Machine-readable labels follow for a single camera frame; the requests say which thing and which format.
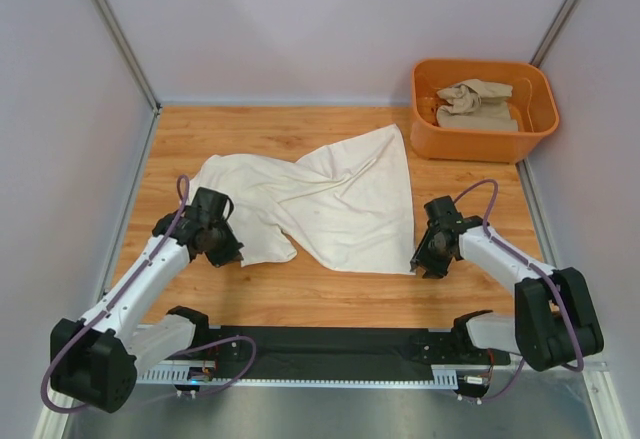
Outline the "right aluminium frame post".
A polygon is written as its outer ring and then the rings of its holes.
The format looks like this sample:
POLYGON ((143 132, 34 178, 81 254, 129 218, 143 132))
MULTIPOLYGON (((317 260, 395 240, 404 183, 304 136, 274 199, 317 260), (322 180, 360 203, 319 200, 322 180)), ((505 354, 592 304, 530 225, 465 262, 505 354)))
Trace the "right aluminium frame post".
POLYGON ((559 9, 554 15, 554 18, 546 29, 535 53, 529 61, 530 65, 536 68, 541 67, 554 43, 569 23, 569 20, 575 9, 578 7, 580 1, 581 0, 562 0, 559 9))

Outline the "left aluminium frame post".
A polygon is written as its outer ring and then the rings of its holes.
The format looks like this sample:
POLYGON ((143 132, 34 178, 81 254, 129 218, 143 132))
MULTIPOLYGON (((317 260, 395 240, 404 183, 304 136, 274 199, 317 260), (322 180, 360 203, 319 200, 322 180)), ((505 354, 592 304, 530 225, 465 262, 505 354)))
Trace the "left aluminium frame post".
POLYGON ((109 0, 91 0, 91 2, 104 23, 108 34, 121 55, 139 91, 151 107, 152 111, 154 113, 158 113, 161 110, 161 101, 158 99, 134 53, 134 50, 127 40, 124 30, 122 29, 109 0))

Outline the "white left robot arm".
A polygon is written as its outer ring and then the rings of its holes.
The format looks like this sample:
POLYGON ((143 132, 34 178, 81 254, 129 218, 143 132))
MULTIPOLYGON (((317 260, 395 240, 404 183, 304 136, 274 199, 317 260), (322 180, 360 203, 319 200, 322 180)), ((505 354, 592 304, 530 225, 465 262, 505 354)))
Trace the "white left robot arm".
POLYGON ((199 360, 222 345, 206 314, 183 306, 157 324, 139 324, 166 286, 197 256, 215 267, 241 260, 242 243, 229 224, 231 198, 189 181, 177 183, 180 205, 161 218, 143 252, 117 284, 79 319, 61 319, 50 334, 50 363, 40 386, 43 404, 72 414, 88 406, 113 413, 138 377, 165 359, 199 360))

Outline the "white t shirt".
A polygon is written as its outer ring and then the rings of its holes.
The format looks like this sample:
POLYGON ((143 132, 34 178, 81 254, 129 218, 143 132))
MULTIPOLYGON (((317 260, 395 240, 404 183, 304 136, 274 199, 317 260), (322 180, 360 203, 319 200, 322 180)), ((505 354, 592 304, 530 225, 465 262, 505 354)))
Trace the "white t shirt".
POLYGON ((407 154, 396 125, 322 146, 295 162, 214 155, 191 190, 230 197, 242 266, 286 263, 303 248, 340 272, 408 275, 414 209, 407 154))

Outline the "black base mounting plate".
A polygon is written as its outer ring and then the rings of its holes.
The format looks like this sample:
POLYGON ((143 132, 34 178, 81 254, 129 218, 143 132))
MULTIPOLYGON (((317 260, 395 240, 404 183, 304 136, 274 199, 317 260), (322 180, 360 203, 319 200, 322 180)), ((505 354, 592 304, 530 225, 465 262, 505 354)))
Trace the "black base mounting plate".
POLYGON ((222 326, 200 334, 202 346, 231 338, 229 344, 180 354, 180 359, 213 361, 219 378, 234 376, 251 357, 246 379, 308 381, 421 381, 430 380, 435 365, 508 365, 509 354, 473 347, 457 332, 411 328, 321 328, 222 326))

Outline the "orange plastic bin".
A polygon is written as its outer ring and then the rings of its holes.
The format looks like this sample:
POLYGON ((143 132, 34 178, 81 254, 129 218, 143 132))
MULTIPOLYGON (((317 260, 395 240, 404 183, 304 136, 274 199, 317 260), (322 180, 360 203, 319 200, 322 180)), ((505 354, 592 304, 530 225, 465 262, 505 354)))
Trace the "orange plastic bin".
POLYGON ((516 163, 558 125, 548 80, 527 63, 427 59, 413 69, 410 141, 425 158, 516 163))

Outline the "beige t shirt in bin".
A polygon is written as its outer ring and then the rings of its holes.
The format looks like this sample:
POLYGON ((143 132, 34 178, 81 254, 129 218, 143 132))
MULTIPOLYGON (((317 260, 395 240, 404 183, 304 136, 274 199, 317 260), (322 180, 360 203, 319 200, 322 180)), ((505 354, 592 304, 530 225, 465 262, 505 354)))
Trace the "beige t shirt in bin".
POLYGON ((517 132, 508 100, 508 84, 468 79, 437 91, 443 104, 436 111, 437 124, 446 129, 517 132))

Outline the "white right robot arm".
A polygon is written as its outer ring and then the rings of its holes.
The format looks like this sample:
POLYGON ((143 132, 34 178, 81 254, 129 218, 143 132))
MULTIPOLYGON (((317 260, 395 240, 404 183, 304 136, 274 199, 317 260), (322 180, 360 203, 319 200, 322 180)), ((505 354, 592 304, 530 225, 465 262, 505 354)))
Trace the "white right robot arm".
POLYGON ((410 261, 424 277, 442 279, 454 261, 479 267, 512 294, 511 316, 491 310, 457 318, 452 354, 470 363, 486 349, 516 354, 536 371, 581 365, 604 349, 604 337, 583 274, 534 259, 479 216, 463 216, 449 196, 424 206, 427 229, 410 261))

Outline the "aluminium frame post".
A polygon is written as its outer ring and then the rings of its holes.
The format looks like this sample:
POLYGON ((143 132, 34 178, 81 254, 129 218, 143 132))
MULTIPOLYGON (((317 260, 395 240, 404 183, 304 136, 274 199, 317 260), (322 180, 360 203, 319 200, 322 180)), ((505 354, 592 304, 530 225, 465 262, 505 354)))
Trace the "aluminium frame post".
POLYGON ((530 65, 536 68, 541 67, 554 43, 569 23, 569 20, 575 9, 578 7, 580 1, 581 0, 562 0, 559 9, 554 15, 554 18, 546 29, 535 53, 529 61, 530 65))
POLYGON ((91 2, 104 23, 108 34, 121 55, 139 91, 151 107, 152 111, 154 113, 158 113, 161 110, 161 101, 158 99, 134 53, 134 50, 127 40, 124 30, 122 29, 109 0, 91 0, 91 2))

